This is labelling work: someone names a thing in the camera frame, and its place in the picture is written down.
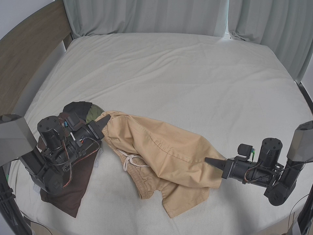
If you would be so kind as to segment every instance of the white bed sheet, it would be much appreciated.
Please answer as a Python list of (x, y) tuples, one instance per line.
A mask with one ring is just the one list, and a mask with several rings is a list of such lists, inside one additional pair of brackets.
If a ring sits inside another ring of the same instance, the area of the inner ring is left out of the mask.
[[(281, 139), (286, 154), (296, 127), (313, 117), (283, 65), (266, 46), (192, 34), (124, 33), (72, 42), (37, 93), (25, 118), (35, 137), (38, 121), (71, 101), (150, 117), (203, 135), (225, 157), (240, 143), (256, 157), (264, 138)], [(162, 195), (140, 200), (130, 176), (103, 144), (77, 217), (41, 201), (19, 161), (9, 184), (31, 220), (64, 234), (252, 234), (288, 216), (309, 193), (313, 167), (306, 165), (282, 206), (265, 188), (223, 180), (209, 199), (170, 219)]]

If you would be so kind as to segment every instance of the wall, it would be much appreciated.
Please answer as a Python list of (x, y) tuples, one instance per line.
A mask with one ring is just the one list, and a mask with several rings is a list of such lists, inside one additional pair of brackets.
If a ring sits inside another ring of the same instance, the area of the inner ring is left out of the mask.
[(313, 55), (309, 62), (308, 68), (306, 69), (306, 72), (304, 73), (301, 83), (303, 84), (303, 87), (306, 89), (311, 100), (313, 101)]
[[(25, 18), (53, 1), (54, 0), (0, 0), (0, 39)], [(14, 113), (24, 116), (42, 82), (64, 52), (64, 44), (61, 43), (24, 88), (22, 96), (13, 110)]]

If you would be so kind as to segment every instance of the green led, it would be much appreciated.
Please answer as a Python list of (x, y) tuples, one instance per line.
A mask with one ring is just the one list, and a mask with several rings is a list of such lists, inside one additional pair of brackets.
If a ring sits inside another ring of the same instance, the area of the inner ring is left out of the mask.
[(251, 153), (252, 153), (252, 162), (253, 162), (253, 158), (254, 158), (254, 153), (255, 153), (255, 149), (252, 148), (251, 150)]

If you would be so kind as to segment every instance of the curtain fold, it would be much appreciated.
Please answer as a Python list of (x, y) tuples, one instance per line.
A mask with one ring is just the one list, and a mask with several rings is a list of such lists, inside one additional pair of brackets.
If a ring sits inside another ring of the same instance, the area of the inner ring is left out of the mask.
[(229, 35), (268, 46), (294, 80), (312, 52), (313, 0), (229, 0)]
[(223, 37), (229, 0), (63, 0), (75, 38), (125, 32)]

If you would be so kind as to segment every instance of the bed frame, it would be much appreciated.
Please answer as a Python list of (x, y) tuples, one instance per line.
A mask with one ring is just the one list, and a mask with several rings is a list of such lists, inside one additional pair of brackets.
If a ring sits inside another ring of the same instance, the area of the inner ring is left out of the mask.
[(0, 40), (0, 115), (10, 114), (52, 51), (73, 40), (63, 0), (36, 11)]

